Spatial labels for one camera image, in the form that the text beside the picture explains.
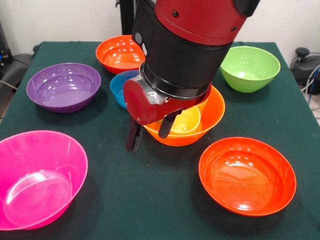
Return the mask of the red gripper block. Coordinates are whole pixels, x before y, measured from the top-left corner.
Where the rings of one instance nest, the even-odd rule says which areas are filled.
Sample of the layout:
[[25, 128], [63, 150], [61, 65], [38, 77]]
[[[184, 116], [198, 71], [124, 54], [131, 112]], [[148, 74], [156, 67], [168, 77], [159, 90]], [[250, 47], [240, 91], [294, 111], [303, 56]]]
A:
[[146, 81], [129, 79], [124, 83], [123, 94], [130, 118], [130, 130], [126, 141], [126, 150], [137, 151], [142, 139], [142, 126], [161, 119], [158, 136], [165, 139], [172, 129], [174, 121], [183, 110], [205, 101], [211, 92], [210, 84], [206, 92], [193, 99], [179, 99], [157, 93]]

